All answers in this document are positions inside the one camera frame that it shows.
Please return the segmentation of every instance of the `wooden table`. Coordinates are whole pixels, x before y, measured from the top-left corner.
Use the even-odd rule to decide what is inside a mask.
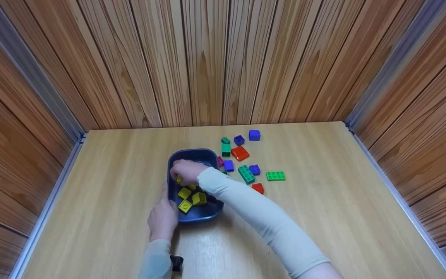
[[[446,278],[341,122],[92,131],[24,277],[136,278],[170,155],[186,148],[220,153],[221,137],[247,138],[249,129],[260,129],[262,140],[245,143],[251,157],[243,163],[285,171],[286,181],[257,181],[344,277]],[[173,249],[185,259],[183,278],[288,278],[229,207],[213,221],[179,226]]]

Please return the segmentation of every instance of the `beige sleeve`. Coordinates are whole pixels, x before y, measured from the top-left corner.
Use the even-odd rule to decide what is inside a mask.
[[[237,212],[280,258],[291,278],[329,262],[317,245],[276,203],[214,168],[198,177],[199,185]]]
[[[172,277],[171,246],[172,243],[167,239],[156,239],[149,242],[138,278],[170,279]]]

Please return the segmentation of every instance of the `person's right hand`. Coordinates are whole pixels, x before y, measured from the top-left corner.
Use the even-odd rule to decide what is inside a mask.
[[[197,177],[207,168],[209,167],[205,164],[194,161],[177,160],[173,162],[170,175],[174,180],[177,180],[177,175],[180,175],[183,178],[182,185],[197,184]]]

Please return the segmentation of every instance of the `blue block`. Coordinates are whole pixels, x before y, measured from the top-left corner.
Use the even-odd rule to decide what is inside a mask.
[[[225,160],[223,163],[225,165],[225,171],[233,171],[233,161],[232,160]]]
[[[235,143],[237,146],[239,146],[239,145],[243,145],[243,144],[244,144],[245,139],[244,139],[244,137],[243,137],[241,134],[239,134],[238,136],[236,136],[235,138],[233,138],[233,141],[234,141],[234,143]]]
[[[260,175],[261,174],[261,170],[259,169],[258,165],[250,165],[249,169],[251,170],[251,173],[253,175]]]
[[[249,130],[249,140],[250,141],[260,141],[261,140],[261,131],[258,129],[250,129]]]

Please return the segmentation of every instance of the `toy block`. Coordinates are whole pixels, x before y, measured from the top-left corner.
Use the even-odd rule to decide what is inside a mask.
[[[262,183],[252,184],[251,188],[264,195],[264,187],[262,186]]]
[[[235,138],[233,138],[233,141],[234,141],[234,143],[235,143],[236,145],[243,145],[244,142],[245,142],[245,139],[244,139],[244,137],[243,137],[241,134],[239,134],[238,136],[236,136]]]
[[[183,188],[180,190],[180,192],[178,193],[178,196],[181,197],[181,198],[183,198],[184,200],[186,200],[186,199],[190,196],[190,193],[191,193],[191,192],[192,192],[192,191],[190,191],[189,189],[183,187]]]
[[[180,203],[180,205],[178,206],[179,210],[185,214],[187,214],[187,212],[189,212],[191,207],[192,207],[192,204],[188,200],[183,200]]]
[[[266,172],[266,178],[268,181],[285,180],[285,173],[283,171],[268,171]]]
[[[255,176],[251,173],[249,167],[246,165],[240,166],[238,168],[238,173],[240,173],[246,184],[249,184],[256,180]]]
[[[230,143],[221,144],[221,157],[230,157]]]
[[[249,140],[250,141],[260,141],[261,140],[261,131],[258,129],[250,129],[249,130]]]
[[[247,152],[247,150],[245,150],[245,148],[242,145],[233,148],[232,155],[239,162],[242,161],[243,159],[249,158],[249,152]]]
[[[218,156],[218,166],[222,167],[224,164],[225,164],[225,162],[223,162],[223,159]]]
[[[206,203],[206,195],[204,193],[198,192],[192,196],[193,205],[205,205]]]
[[[249,169],[251,170],[251,173],[253,175],[260,175],[261,174],[261,170],[259,169],[258,165],[250,165]]]
[[[233,171],[233,161],[225,160],[225,171]]]

